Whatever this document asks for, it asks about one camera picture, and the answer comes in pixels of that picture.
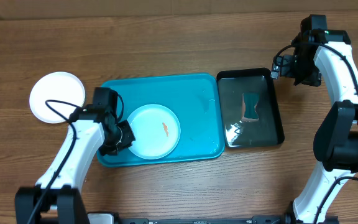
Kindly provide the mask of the light blue plate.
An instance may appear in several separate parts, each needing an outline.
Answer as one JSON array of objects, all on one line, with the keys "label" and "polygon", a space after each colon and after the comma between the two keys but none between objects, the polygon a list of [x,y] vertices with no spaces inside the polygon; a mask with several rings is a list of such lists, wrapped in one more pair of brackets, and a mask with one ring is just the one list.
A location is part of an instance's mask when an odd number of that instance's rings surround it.
[{"label": "light blue plate", "polygon": [[166,106],[141,106],[129,115],[127,121],[135,136],[129,150],[139,158],[163,158],[176,148],[180,140],[180,122]]}]

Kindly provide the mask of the green scrubbing sponge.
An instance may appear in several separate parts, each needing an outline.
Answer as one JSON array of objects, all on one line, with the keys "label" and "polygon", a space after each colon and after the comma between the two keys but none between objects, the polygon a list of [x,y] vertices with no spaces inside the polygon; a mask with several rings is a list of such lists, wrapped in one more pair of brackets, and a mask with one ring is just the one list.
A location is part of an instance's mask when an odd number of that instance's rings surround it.
[{"label": "green scrubbing sponge", "polygon": [[254,122],[259,120],[256,107],[259,102],[257,93],[244,93],[242,95],[242,122]]}]

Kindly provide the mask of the white pink plate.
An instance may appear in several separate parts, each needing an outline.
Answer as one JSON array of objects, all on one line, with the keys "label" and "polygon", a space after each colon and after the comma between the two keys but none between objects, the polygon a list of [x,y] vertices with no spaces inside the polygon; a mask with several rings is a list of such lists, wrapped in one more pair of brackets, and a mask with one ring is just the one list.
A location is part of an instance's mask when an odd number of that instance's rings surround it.
[{"label": "white pink plate", "polygon": [[68,72],[53,72],[42,77],[32,88],[29,105],[39,120],[57,124],[65,120],[47,107],[47,100],[58,100],[83,106],[85,88],[79,78]]}]

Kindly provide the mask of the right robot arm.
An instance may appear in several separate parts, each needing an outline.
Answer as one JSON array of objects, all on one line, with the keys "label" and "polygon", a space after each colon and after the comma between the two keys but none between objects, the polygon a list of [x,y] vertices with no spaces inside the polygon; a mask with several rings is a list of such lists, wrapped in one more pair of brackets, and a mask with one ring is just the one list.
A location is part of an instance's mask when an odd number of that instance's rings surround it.
[{"label": "right robot arm", "polygon": [[301,31],[290,47],[293,55],[274,56],[272,75],[296,84],[321,75],[332,107],[314,137],[314,170],[282,223],[335,223],[326,218],[328,208],[347,181],[358,181],[358,71],[351,41],[344,30],[312,29]]}]

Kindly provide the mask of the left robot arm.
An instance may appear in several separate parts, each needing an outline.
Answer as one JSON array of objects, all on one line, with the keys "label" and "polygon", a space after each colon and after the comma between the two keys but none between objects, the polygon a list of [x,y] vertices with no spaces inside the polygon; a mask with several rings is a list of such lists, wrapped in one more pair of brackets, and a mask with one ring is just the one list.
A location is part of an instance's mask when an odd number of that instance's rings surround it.
[{"label": "left robot arm", "polygon": [[93,157],[117,155],[134,133],[108,105],[77,106],[66,121],[67,136],[50,167],[35,186],[16,193],[17,223],[114,223],[111,212],[88,213],[80,192]]}]

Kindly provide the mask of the black water tray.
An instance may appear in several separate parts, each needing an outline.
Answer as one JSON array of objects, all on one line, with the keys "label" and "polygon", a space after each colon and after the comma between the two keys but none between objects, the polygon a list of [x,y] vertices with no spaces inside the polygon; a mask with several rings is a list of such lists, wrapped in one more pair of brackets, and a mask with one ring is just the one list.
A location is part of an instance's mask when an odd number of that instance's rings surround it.
[{"label": "black water tray", "polygon": [[[216,77],[224,138],[229,148],[276,146],[285,136],[270,70],[221,71]],[[242,122],[242,95],[257,93],[258,121]]]}]

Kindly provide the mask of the teal plastic tray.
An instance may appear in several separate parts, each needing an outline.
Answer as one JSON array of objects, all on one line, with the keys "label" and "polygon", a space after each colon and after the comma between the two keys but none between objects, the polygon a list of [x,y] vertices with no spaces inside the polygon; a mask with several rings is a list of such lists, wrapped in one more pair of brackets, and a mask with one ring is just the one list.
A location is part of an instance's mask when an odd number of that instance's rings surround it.
[{"label": "teal plastic tray", "polygon": [[117,110],[124,119],[137,108],[157,104],[177,116],[181,134],[177,147],[161,159],[147,160],[125,149],[116,156],[98,156],[106,167],[187,162],[219,157],[225,148],[216,80],[207,73],[109,80],[103,83],[122,99]]}]

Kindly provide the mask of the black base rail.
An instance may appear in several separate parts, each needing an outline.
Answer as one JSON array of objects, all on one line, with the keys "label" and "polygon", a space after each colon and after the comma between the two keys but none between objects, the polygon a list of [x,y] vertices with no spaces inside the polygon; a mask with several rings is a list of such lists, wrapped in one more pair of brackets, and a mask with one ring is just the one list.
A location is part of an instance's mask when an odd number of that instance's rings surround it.
[{"label": "black base rail", "polygon": [[282,216],[257,215],[251,218],[240,219],[160,219],[147,218],[120,218],[113,213],[89,213],[88,219],[91,224],[290,224],[300,223],[293,221],[289,214]]}]

